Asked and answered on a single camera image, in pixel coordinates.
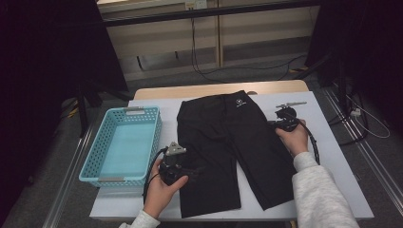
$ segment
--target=cable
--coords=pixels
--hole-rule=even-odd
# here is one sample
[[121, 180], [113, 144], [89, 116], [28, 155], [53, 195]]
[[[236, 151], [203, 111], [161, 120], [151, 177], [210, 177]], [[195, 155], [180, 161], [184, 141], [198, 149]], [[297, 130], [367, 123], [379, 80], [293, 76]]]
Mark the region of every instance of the cable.
[[332, 121], [334, 121], [335, 119], [337, 119], [338, 115], [335, 115], [332, 119], [330, 119], [329, 121], [327, 121], [328, 124], [330, 124]]
[[317, 164], [320, 164], [320, 159], [319, 159], [319, 150], [317, 149], [317, 141], [314, 138], [314, 135], [311, 133], [311, 131], [308, 129], [308, 127], [297, 117], [284, 112], [284, 114], [293, 120], [297, 121], [301, 126], [306, 130], [308, 133], [309, 139], [311, 140], [312, 147], [314, 148], [314, 155], [315, 155], [315, 161], [317, 161]]
[[[359, 96], [359, 94], [358, 94], [358, 99], [359, 99], [361, 105], [363, 106], [364, 104], [362, 103], [362, 98], [361, 98], [361, 96]], [[361, 115], [361, 118], [362, 118], [362, 120], [364, 122], [364, 125], [368, 128], [368, 120], [367, 120], [367, 116], [365, 115], [365, 113], [363, 113], [363, 115]], [[358, 142], [364, 140], [368, 136], [368, 131], [364, 131], [364, 133], [359, 132], [359, 134], [360, 134], [360, 136], [358, 136], [355, 140], [352, 140], [350, 142], [345, 142], [345, 143], [339, 143], [338, 145], [339, 146], [344, 146], [344, 145], [349, 145], [349, 144], [353, 144], [353, 143], [358, 143]]]
[[278, 66], [269, 66], [269, 67], [248, 67], [248, 66], [234, 66], [234, 67], [228, 67], [228, 68], [218, 68], [218, 69], [213, 69], [211, 71], [207, 71], [207, 72], [202, 72], [199, 69], [199, 64], [198, 64], [198, 59], [197, 59], [197, 54], [196, 54], [196, 39], [195, 39], [195, 20], [194, 18], [191, 18], [191, 22], [192, 22], [192, 67], [195, 70], [195, 72], [199, 73], [204, 79], [209, 80], [209, 81], [214, 81], [214, 82], [219, 82], [219, 83], [224, 83], [227, 84], [227, 82], [221, 81], [221, 80], [216, 80], [216, 79], [210, 79], [207, 78], [206, 75], [207, 74], [211, 74], [211, 73], [215, 73], [221, 70], [228, 70], [228, 69], [255, 69], [255, 70], [265, 70], [265, 69], [273, 69], [273, 68], [278, 68], [278, 67], [284, 67], [287, 66], [287, 70], [285, 71], [285, 73], [279, 77], [277, 79], [277, 81], [281, 80], [282, 78], [284, 78], [287, 74], [288, 71], [290, 69], [290, 64], [293, 63], [295, 60], [302, 58], [302, 57], [306, 57], [306, 54], [303, 55], [299, 55], [298, 57], [295, 57], [289, 61], [287, 61], [284, 64], [278, 65]]
[[377, 119], [373, 114], [371, 114], [370, 112], [366, 111], [363, 107], [361, 107], [360, 105], [358, 105], [353, 99], [351, 99], [351, 98], [349, 98], [349, 97], [347, 97], [347, 98], [348, 98], [349, 100], [351, 100], [351, 101], [355, 104], [355, 106], [356, 106], [357, 108], [359, 108], [361, 111], [364, 112], [363, 115], [365, 115], [365, 114], [370, 115], [374, 120], [376, 120], [378, 123], [380, 123], [381, 126], [382, 126], [384, 129], [386, 129], [386, 131], [387, 131], [388, 133], [387, 133], [387, 136], [379, 136], [379, 135], [376, 135], [374, 132], [372, 132], [372, 131], [369, 129], [368, 123], [366, 123], [365, 125], [363, 125], [363, 124], [358, 120], [358, 118], [355, 116], [356, 122], [357, 122], [362, 128], [364, 128], [364, 130], [366, 130], [368, 133], [370, 133], [370, 134], [372, 134], [373, 136], [378, 137], [378, 138], [380, 138], [380, 139], [387, 139], [387, 138], [389, 138], [389, 137], [391, 136], [391, 131], [389, 130], [389, 128], [388, 128], [385, 124], [383, 124], [383, 123], [382, 123], [379, 119]]
[[338, 120], [336, 122], [333, 122], [333, 123], [329, 123], [329, 126], [333, 126], [333, 125], [336, 125], [336, 124], [340, 124], [340, 123], [342, 123], [344, 121], [347, 121], [347, 119], [349, 119], [349, 117], [350, 117], [350, 115], [344, 115], [343, 118], [341, 118], [340, 120]]
[[151, 175], [151, 170], [152, 167], [155, 163], [155, 161], [157, 160], [157, 158], [162, 154], [162, 153], [166, 153], [166, 151], [168, 150], [168, 147], [165, 147], [163, 149], [161, 149], [160, 151], [157, 152], [157, 154], [155, 155], [154, 159], [152, 160], [151, 164], [149, 164], [148, 170], [147, 170], [147, 174], [145, 176], [145, 183], [144, 183], [144, 189], [143, 189], [143, 197], [144, 197], [144, 203], [145, 203], [145, 199], [147, 198], [147, 191], [148, 191], [148, 186], [151, 183], [151, 181], [157, 176], [154, 175], [154, 177], [151, 178], [151, 180], [148, 180], [150, 178]]
[[195, 72], [199, 73], [204, 79], [209, 80], [209, 81], [213, 81], [213, 82], [218, 82], [218, 83], [223, 83], [226, 84], [226, 82], [221, 81], [221, 80], [216, 80], [216, 79], [210, 79], [207, 78], [204, 73], [202, 73], [199, 69], [199, 64], [198, 64], [198, 58], [196, 55], [196, 40], [195, 40], [195, 19], [191, 18], [191, 22], [192, 22], [192, 67], [195, 70]]

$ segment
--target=gray floor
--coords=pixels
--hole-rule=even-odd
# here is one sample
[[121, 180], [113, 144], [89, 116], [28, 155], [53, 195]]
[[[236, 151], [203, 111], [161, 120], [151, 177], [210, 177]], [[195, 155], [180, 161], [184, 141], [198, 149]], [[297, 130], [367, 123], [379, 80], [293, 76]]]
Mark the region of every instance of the gray floor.
[[[287, 66], [269, 69], [286, 63], [287, 61], [306, 53], [309, 40], [306, 38], [286, 40], [281, 42], [260, 43], [251, 46], [227, 47], [225, 49], [227, 67], [242, 67], [236, 69], [223, 69], [215, 73], [205, 75], [209, 79], [221, 80], [226, 83], [275, 81], [284, 76]], [[141, 61], [144, 70], [140, 70], [135, 58], [121, 61], [122, 69], [130, 88], [129, 95], [133, 95], [138, 88], [156, 86], [185, 86], [215, 84], [194, 72], [190, 61], [191, 52], [179, 52], [179, 59], [174, 53], [166, 53], [158, 56], [142, 56]], [[213, 68], [215, 59], [210, 49], [198, 50], [198, 63], [204, 72]], [[302, 67], [304, 58], [296, 59], [290, 64], [290, 68]], [[287, 74], [282, 79], [292, 79], [295, 74]], [[328, 100], [328, 95], [320, 88], [316, 76], [310, 76], [305, 82], [317, 96], [320, 107], [328, 120], [335, 115]], [[107, 94], [101, 94], [105, 100], [101, 108], [88, 108], [90, 116], [101, 109], [105, 111], [109, 105], [126, 105], [124, 102], [115, 101]], [[366, 110], [382, 120], [381, 114], [364, 97]], [[379, 135], [385, 134], [380, 124], [370, 118], [370, 129]], [[351, 140], [343, 124], [332, 126], [332, 130], [338, 142], [344, 143]], [[401, 186], [403, 183], [403, 141], [391, 129], [391, 137], [379, 139], [369, 135], [366, 141], [379, 157], [385, 168], [394, 180]], [[24, 189], [20, 199], [14, 205], [8, 220], [3, 227], [42, 227], [47, 219], [48, 212], [59, 187], [68, 170], [69, 161], [73, 158], [73, 152], [79, 139], [80, 122], [78, 115], [73, 118], [64, 118], [56, 131], [53, 144], [48, 151], [48, 156], [33, 175], [34, 184]], [[403, 218], [396, 209], [390, 195], [378, 180], [372, 167], [367, 163], [363, 153], [356, 144], [341, 147], [358, 183], [369, 202], [375, 218], [362, 220], [361, 227], [401, 227]], [[74, 180], [72, 195], [64, 205], [62, 216], [58, 220], [58, 227], [118, 227], [120, 222], [102, 222], [88, 217], [91, 209], [91, 201], [96, 196], [97, 190], [89, 188], [85, 184]], [[161, 227], [285, 227], [283, 222], [257, 222], [257, 223], [163, 223]]]

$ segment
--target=white cable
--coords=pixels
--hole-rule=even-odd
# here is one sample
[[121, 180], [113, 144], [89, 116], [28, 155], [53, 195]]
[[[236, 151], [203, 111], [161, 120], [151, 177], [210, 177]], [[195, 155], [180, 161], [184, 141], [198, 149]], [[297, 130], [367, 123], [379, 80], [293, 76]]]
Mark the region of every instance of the white cable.
[[363, 112], [367, 113], [368, 115], [370, 115], [372, 118], [374, 118], [374, 120], [376, 120], [379, 124], [381, 124], [383, 126], [383, 128], [385, 128], [385, 130], [388, 132], [387, 136], [379, 136], [376, 135], [374, 132], [370, 131], [369, 129], [367, 129], [364, 125], [361, 124], [361, 122], [358, 120], [358, 118], [355, 116], [355, 120], [358, 122], [358, 124], [364, 128], [366, 131], [368, 131], [368, 133], [372, 134], [375, 137], [378, 137], [380, 139], [386, 139], [389, 138], [391, 136], [391, 131], [389, 130], [389, 128], [383, 124], [379, 119], [377, 119], [374, 115], [372, 115], [371, 113], [369, 113], [368, 111], [366, 111], [364, 108], [362, 108], [360, 105], [358, 105], [355, 101], [353, 101], [353, 99], [351, 99], [349, 96], [346, 96], [350, 101], [352, 101], [356, 107], [358, 107], [360, 110], [362, 110]]

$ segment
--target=white table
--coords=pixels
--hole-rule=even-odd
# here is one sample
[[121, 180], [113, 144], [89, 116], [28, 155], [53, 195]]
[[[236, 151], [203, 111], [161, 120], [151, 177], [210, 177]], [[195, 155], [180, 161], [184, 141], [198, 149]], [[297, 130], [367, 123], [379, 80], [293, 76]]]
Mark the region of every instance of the white table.
[[[370, 219], [374, 217], [371, 208], [359, 188], [355, 176], [336, 139], [321, 112], [317, 100], [312, 92], [294, 92], [252, 95], [251, 98], [260, 106], [268, 120], [275, 120], [276, 105], [290, 102], [307, 102], [295, 106], [297, 116], [306, 120], [307, 125], [317, 140], [321, 164], [330, 169], [335, 177], [336, 184], [350, 203], [357, 219]], [[129, 106], [158, 105], [161, 109], [163, 129], [160, 138], [160, 148], [177, 141], [176, 117], [181, 102], [192, 98], [151, 99], [131, 101]], [[290, 220], [296, 219], [297, 212], [294, 201], [288, 201], [279, 206], [262, 211], [252, 190], [247, 183], [245, 175], [238, 166], [238, 179], [240, 185], [241, 208], [226, 212], [202, 215], [183, 220]], [[142, 189], [127, 188], [101, 188], [94, 202], [90, 216], [103, 220], [131, 221], [143, 208]], [[161, 213], [160, 220], [180, 220], [179, 194], [175, 195], [171, 203]]]

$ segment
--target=basket handle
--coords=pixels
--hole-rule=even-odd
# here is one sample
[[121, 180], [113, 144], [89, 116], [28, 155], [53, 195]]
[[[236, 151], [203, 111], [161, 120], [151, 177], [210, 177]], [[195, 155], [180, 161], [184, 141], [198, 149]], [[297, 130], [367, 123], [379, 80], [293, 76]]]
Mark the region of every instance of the basket handle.
[[125, 179], [122, 177], [107, 177], [99, 178], [98, 182], [125, 182]]
[[143, 106], [124, 107], [126, 115], [143, 115], [145, 114]]

